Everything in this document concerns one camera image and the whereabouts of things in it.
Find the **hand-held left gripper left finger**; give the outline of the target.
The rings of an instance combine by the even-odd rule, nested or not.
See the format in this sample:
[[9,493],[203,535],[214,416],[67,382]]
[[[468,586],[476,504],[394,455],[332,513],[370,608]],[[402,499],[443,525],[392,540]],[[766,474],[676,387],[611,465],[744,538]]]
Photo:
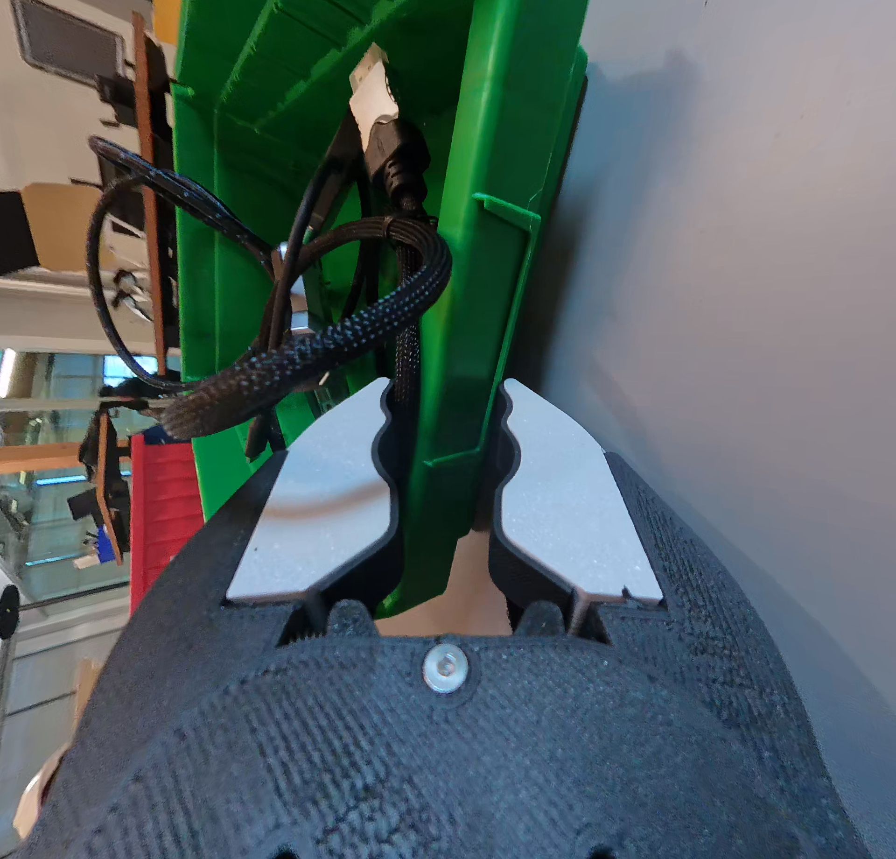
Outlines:
[[404,569],[390,470],[392,382],[373,380],[284,452],[226,591],[234,607],[343,600],[371,613]]

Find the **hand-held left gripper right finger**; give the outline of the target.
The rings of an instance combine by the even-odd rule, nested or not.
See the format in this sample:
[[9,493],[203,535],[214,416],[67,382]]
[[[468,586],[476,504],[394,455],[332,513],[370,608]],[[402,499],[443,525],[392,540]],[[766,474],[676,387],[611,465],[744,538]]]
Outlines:
[[515,379],[498,387],[490,435],[490,578],[513,628],[538,602],[554,605],[567,631],[593,606],[665,608],[597,439]]

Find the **green plastic bin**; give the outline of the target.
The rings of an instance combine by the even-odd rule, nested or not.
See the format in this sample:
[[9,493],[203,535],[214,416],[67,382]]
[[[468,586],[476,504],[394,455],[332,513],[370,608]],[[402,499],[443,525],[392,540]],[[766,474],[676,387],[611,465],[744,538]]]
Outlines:
[[573,135],[588,2],[183,0],[175,169],[268,244],[288,237],[372,43],[427,140],[425,208],[454,264],[420,323],[405,571],[380,617],[441,595],[473,526],[488,419]]

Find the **red bin with white label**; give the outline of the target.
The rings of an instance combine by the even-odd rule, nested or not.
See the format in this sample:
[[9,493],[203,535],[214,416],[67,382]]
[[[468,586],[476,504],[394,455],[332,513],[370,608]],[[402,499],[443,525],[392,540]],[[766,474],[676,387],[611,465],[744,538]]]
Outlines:
[[130,615],[204,524],[190,442],[162,441],[155,430],[131,439]]

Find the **tan and black chair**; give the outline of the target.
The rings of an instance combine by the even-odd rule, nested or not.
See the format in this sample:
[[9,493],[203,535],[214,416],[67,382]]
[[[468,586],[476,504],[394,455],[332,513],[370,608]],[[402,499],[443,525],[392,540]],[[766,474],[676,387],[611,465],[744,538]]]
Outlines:
[[85,272],[85,246],[100,190],[88,184],[30,183],[1,192],[1,275],[40,267]]

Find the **wooden post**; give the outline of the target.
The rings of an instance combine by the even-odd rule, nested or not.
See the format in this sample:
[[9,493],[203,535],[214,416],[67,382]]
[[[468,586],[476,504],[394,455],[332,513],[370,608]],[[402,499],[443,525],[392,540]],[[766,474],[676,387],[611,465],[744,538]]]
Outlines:
[[1,474],[39,472],[46,470],[73,470],[84,472],[79,460],[80,443],[55,442],[28,446],[1,447]]

